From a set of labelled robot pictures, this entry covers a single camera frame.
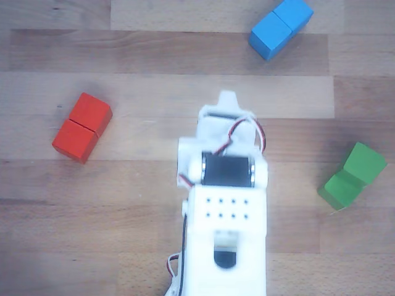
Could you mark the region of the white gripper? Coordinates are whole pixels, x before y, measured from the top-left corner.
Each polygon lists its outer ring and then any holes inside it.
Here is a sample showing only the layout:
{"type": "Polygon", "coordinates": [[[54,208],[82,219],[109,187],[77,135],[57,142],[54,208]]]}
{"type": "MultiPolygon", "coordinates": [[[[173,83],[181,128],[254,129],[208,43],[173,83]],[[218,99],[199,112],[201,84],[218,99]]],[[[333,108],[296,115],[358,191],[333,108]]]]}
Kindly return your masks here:
{"type": "Polygon", "coordinates": [[[223,140],[216,152],[223,152],[235,139],[254,145],[256,138],[259,138],[259,150],[263,150],[263,127],[252,112],[240,108],[234,91],[221,91],[217,104],[202,107],[196,136],[223,140]]]}

